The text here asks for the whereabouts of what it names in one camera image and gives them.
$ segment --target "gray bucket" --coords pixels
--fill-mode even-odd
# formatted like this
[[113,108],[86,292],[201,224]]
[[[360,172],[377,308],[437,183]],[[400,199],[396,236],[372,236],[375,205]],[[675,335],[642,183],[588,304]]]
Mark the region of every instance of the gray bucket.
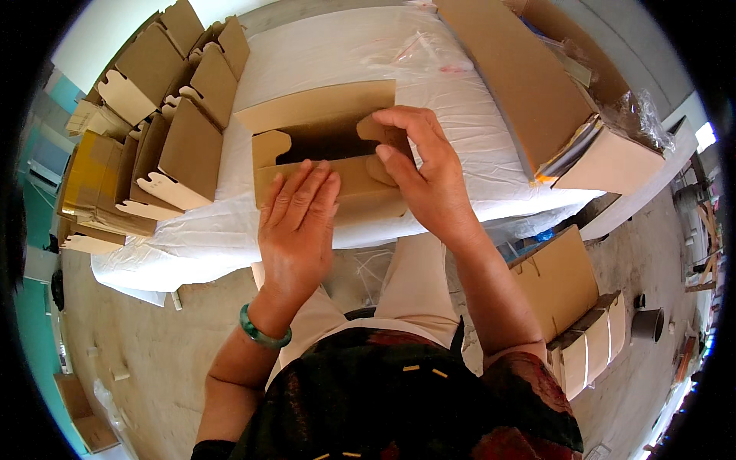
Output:
[[665,326],[665,312],[656,310],[637,311],[631,321],[631,337],[650,339],[656,344]]

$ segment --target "beige pants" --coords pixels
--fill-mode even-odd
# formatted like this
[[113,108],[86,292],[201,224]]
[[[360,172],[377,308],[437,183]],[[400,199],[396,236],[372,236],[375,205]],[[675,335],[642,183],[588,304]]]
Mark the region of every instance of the beige pants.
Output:
[[[260,289],[263,264],[252,268]],[[458,323],[447,289],[444,244],[431,233],[406,236],[396,243],[374,318],[348,322],[320,287],[291,322],[291,343],[281,350],[279,365],[284,368],[318,340],[351,327],[405,330],[450,348]]]

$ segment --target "left hand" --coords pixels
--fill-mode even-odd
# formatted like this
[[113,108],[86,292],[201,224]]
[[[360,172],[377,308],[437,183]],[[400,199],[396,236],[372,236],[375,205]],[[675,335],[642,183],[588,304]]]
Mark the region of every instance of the left hand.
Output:
[[298,310],[332,267],[333,217],[340,176],[322,161],[304,160],[299,170],[271,184],[261,209],[258,246],[266,279],[261,294],[274,307]]

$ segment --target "fingernail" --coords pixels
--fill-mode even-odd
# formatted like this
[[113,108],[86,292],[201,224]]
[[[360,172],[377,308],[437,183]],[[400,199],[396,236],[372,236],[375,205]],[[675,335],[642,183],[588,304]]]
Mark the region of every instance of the fingernail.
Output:
[[375,147],[375,154],[385,163],[394,154],[394,150],[385,144],[379,144]]

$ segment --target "hand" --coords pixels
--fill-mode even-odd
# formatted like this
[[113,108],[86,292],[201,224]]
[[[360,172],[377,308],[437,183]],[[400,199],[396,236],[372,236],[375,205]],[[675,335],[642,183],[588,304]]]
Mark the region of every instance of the hand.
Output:
[[294,313],[332,267],[333,217],[340,176],[322,161],[304,160],[287,181],[278,174],[261,209],[258,246],[266,272],[261,295]]
[[452,252],[477,238],[487,238],[470,206],[457,153],[429,109],[395,107],[373,113],[381,124],[406,130],[417,145],[422,166],[416,166],[392,146],[375,148],[386,170],[399,185],[409,210],[420,224]]

